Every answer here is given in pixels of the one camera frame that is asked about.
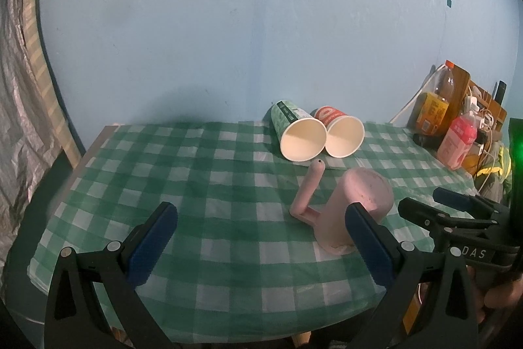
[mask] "tablecloth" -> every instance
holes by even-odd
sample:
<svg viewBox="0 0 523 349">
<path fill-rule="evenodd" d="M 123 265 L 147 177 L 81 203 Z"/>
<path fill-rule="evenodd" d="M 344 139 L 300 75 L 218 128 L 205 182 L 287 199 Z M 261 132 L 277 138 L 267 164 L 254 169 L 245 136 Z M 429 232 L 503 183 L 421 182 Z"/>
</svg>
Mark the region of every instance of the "tablecloth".
<svg viewBox="0 0 523 349">
<path fill-rule="evenodd" d="M 394 191 L 383 225 L 399 241 L 432 250 L 427 232 L 401 218 L 397 203 L 413 197 L 437 205 L 431 194 L 440 185 L 475 194 L 470 175 L 445 169 L 405 129 L 365 123 L 365 130 L 354 155 L 320 155 L 327 169 L 312 207 L 321 209 L 347 168 L 372 168 Z M 384 288 L 358 253 L 328 254 L 312 229 L 289 215 L 308 165 L 284 159 L 265 122 L 119 127 L 50 219 L 28 275 L 48 292 L 62 247 L 101 250 L 170 201 L 178 208 L 178 229 L 137 288 L 170 339 L 272 339 L 341 321 L 377 304 Z M 119 326 L 103 288 L 97 290 L 109 322 Z"/>
</svg>

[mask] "blue wall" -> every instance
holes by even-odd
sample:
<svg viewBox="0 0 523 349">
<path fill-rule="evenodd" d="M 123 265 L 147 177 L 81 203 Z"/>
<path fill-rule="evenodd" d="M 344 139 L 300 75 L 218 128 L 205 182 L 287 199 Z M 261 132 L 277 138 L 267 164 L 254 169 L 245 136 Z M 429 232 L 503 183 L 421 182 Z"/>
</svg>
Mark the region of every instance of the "blue wall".
<svg viewBox="0 0 523 349">
<path fill-rule="evenodd" d="M 519 22 L 523 23 L 523 2 L 519 2 Z M 523 119 L 523 29 L 519 32 L 519 49 L 516 58 L 516 69 L 512 80 L 511 91 L 505 95 L 503 107 L 508 117 Z M 508 127 L 504 128 L 504 142 L 508 144 Z"/>
<path fill-rule="evenodd" d="M 261 119 L 289 98 L 388 121 L 433 64 L 510 83 L 520 0 L 40 0 L 85 146 L 106 124 Z"/>
</svg>

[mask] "plastic bottle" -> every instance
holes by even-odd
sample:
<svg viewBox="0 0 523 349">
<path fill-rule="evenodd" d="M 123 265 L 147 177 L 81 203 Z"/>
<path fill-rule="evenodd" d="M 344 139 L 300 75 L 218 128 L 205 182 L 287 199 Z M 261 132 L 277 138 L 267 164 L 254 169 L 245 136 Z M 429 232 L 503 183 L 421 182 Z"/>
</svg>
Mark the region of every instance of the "plastic bottle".
<svg viewBox="0 0 523 349">
<path fill-rule="evenodd" d="M 458 169 L 469 153 L 477 135 L 478 130 L 472 111 L 456 117 L 438 148 L 436 158 L 449 169 Z"/>
<path fill-rule="evenodd" d="M 454 63 L 445 61 L 433 91 L 425 93 L 425 101 L 416 120 L 416 129 L 423 135 L 434 135 L 449 107 L 454 92 Z"/>
</svg>

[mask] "green paper cup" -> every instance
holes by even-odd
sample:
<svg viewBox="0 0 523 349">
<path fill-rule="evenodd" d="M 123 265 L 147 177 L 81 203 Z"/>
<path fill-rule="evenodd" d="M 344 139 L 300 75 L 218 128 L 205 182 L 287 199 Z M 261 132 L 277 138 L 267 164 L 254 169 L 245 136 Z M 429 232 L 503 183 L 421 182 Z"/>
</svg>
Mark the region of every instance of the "green paper cup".
<svg viewBox="0 0 523 349">
<path fill-rule="evenodd" d="M 281 153 L 287 160 L 306 162 L 325 148 L 325 125 L 292 102 L 277 102 L 270 116 L 280 141 Z"/>
</svg>

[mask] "red paper cup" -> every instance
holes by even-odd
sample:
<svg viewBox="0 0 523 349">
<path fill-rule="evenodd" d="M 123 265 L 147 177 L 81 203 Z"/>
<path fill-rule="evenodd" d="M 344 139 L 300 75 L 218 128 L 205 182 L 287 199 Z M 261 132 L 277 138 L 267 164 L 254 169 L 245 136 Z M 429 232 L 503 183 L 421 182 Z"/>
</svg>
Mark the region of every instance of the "red paper cup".
<svg viewBox="0 0 523 349">
<path fill-rule="evenodd" d="M 365 128 L 357 117 L 349 116 L 331 106 L 318 108 L 314 117 L 327 128 L 325 149 L 331 156 L 347 157 L 360 148 L 365 137 Z"/>
<path fill-rule="evenodd" d="M 291 101 L 280 101 L 270 110 L 280 150 L 287 160 L 306 162 L 325 147 L 325 125 Z"/>
</svg>

